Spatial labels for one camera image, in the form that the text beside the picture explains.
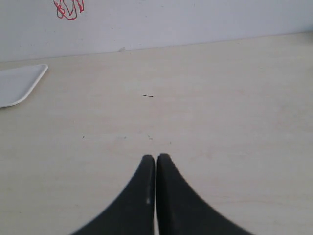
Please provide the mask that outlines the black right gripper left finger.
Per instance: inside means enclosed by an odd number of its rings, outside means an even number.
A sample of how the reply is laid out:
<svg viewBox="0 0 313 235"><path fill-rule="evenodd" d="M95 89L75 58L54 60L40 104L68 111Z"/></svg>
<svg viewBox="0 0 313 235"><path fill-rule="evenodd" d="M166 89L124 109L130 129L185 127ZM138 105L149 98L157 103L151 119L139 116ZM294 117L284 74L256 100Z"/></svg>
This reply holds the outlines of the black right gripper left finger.
<svg viewBox="0 0 313 235"><path fill-rule="evenodd" d="M116 199L75 235L153 235L156 163L142 157L131 180Z"/></svg>

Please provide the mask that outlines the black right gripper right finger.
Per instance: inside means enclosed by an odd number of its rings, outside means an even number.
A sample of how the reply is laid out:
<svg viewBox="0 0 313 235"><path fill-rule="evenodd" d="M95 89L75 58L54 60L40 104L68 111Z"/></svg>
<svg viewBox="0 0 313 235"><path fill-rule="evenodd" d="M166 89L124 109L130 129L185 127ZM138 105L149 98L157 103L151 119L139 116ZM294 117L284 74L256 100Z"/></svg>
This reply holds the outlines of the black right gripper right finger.
<svg viewBox="0 0 313 235"><path fill-rule="evenodd" d="M209 206L166 153L157 159L156 210L160 235L251 234Z"/></svg>

